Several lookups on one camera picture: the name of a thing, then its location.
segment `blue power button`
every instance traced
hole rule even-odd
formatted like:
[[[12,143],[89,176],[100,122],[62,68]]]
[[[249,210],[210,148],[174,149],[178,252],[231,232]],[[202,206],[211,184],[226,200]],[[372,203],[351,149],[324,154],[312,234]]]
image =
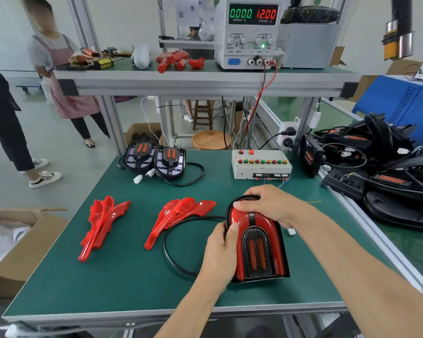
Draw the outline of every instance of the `blue power button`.
[[[227,60],[227,64],[229,65],[240,65],[240,63],[241,63],[240,58],[229,58]]]

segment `person's left hand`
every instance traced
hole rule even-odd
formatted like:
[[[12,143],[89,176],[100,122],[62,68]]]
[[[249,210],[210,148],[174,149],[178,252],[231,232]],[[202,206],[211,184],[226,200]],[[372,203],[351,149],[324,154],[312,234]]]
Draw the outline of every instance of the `person's left hand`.
[[[226,224],[219,223],[207,240],[204,260],[197,279],[213,286],[221,295],[237,268],[238,224],[233,223],[224,239]]]

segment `hand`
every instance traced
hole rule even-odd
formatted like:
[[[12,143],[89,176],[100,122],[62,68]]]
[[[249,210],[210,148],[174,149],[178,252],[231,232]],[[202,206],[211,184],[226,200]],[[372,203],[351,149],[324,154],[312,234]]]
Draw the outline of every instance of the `hand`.
[[[217,296],[226,289],[237,268],[238,224],[233,223],[224,240],[226,224],[219,223],[207,240],[198,280],[208,284]]]
[[[311,212],[316,211],[310,204],[273,185],[251,187],[244,194],[259,195],[260,200],[236,201],[234,207],[237,210],[259,212],[286,228],[294,227],[295,223],[304,220]]]

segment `wooden stool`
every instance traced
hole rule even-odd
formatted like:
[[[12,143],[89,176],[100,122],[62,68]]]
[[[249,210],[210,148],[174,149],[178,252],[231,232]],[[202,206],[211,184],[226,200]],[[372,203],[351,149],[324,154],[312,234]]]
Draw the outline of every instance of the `wooden stool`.
[[[208,114],[207,117],[199,117],[198,113],[206,113]],[[208,120],[208,123],[204,122],[197,122],[197,120]],[[210,101],[207,101],[207,105],[199,105],[199,101],[196,101],[196,104],[194,106],[194,119],[192,122],[192,129],[196,130],[196,126],[209,126],[210,130],[213,130],[213,109],[212,104]]]
[[[225,150],[224,135],[221,131],[217,130],[204,130],[193,135],[192,145],[198,150]],[[232,139],[226,133],[227,147],[232,144]]]

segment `white sneaker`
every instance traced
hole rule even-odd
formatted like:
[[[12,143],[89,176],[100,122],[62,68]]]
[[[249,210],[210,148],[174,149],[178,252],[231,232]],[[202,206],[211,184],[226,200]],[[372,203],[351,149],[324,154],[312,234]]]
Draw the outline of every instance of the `white sneaker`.
[[[42,171],[39,173],[39,179],[35,181],[30,181],[30,188],[38,188],[47,184],[51,184],[52,182],[60,180],[62,174],[60,172],[47,172]]]
[[[50,164],[50,161],[47,159],[33,159],[33,165],[35,166],[35,169],[40,169],[41,167],[47,166]],[[26,174],[25,171],[20,171],[20,174]]]

